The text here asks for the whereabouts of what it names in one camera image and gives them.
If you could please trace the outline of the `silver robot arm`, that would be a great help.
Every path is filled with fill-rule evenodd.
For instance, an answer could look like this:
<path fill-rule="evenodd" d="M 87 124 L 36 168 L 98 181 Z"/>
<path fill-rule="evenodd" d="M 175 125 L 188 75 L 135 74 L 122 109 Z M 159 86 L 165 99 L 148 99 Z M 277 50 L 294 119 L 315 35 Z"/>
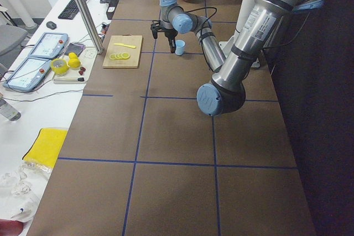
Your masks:
<path fill-rule="evenodd" d="M 208 116 L 218 116 L 240 109 L 246 99 L 242 81 L 256 61 L 280 19 L 290 13 L 321 8 L 324 0 L 254 0 L 246 22 L 232 38 L 225 55 L 211 30 L 208 18 L 186 12 L 177 0 L 159 0 L 162 18 L 152 23 L 153 37 L 163 32 L 170 50 L 176 49 L 177 34 L 195 33 L 213 75 L 197 91 L 197 104 Z"/>

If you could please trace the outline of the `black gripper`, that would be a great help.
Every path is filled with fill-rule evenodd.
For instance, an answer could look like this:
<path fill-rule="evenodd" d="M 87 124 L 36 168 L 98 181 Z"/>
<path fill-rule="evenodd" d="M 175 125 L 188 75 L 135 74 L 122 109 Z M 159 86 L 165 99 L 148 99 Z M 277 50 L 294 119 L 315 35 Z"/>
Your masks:
<path fill-rule="evenodd" d="M 154 39 L 158 38 L 158 33 L 164 33 L 165 37 L 169 41 L 170 52 L 175 53 L 175 37 L 177 36 L 177 31 L 174 28 L 166 28 L 165 26 L 163 26 L 161 20 L 152 20 L 150 30 Z"/>

